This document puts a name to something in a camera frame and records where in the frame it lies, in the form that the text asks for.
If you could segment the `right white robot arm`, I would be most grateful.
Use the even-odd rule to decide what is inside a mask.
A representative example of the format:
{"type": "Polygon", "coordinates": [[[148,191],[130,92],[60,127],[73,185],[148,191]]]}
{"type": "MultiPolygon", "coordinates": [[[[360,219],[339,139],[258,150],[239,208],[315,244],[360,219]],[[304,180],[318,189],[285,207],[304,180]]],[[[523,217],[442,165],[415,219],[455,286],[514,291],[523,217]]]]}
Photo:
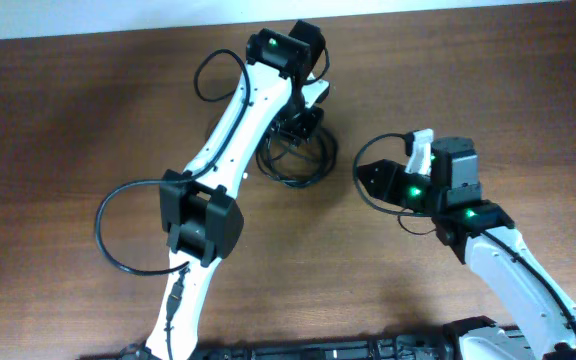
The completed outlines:
{"type": "Polygon", "coordinates": [[[428,218],[441,243],[476,274],[511,314],[519,335],[485,316],[445,325],[457,359],[576,359],[576,303],[528,249],[514,220],[482,197],[469,138],[402,137],[407,165],[354,162],[352,177],[373,209],[428,218]]]}

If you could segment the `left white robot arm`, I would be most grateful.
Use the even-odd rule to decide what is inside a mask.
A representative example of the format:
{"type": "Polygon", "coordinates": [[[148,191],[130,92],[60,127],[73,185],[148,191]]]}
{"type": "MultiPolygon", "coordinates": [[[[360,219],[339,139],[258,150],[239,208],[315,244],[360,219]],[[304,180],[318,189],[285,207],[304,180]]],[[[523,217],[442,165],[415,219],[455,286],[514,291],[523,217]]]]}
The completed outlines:
{"type": "Polygon", "coordinates": [[[253,153],[267,135],[300,145],[319,132],[329,84],[312,71],[325,48],[320,28],[305,21],[286,35],[252,35],[238,87],[207,143],[183,172],[164,174],[160,210],[172,271],[137,358],[193,353],[210,281],[243,229],[236,198],[253,153]]]}

